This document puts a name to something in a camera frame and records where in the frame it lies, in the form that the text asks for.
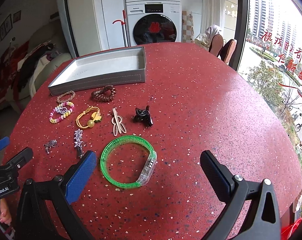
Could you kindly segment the person's left hand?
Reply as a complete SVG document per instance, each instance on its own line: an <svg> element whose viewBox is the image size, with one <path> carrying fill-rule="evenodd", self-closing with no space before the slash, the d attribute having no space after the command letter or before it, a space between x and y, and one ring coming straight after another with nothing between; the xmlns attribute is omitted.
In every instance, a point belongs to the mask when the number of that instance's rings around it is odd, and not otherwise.
<svg viewBox="0 0 302 240"><path fill-rule="evenodd" d="M0 223L10 225L12 222L12 216L9 211L9 206L5 198L0 199Z"/></svg>

